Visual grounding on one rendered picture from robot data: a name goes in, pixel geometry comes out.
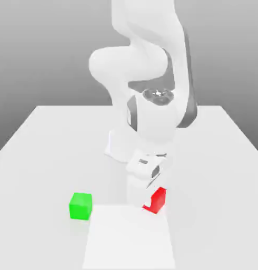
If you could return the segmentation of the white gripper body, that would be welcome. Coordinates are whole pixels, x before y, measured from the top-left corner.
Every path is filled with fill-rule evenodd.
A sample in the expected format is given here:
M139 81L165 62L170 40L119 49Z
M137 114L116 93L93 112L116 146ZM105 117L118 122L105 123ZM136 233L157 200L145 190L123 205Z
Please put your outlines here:
M141 179L133 174L126 177L126 198L133 206L151 206L152 195L158 190L161 184L161 173L152 179Z

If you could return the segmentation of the small red cube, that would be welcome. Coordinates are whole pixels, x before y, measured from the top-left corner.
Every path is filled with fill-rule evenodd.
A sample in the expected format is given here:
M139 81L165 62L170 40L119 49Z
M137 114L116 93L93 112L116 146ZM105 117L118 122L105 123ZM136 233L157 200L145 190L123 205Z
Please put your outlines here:
M151 196L151 205L143 205L142 208L150 211L154 214L157 214L160 209L164 206L166 199L166 189L159 187L155 193Z

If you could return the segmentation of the small green cube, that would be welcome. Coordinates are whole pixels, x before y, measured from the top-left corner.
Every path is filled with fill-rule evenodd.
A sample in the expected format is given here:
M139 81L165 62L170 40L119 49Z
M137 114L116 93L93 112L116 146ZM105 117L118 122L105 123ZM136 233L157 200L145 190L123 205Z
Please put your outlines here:
M92 213L92 195L75 192L69 203L71 219L89 220Z

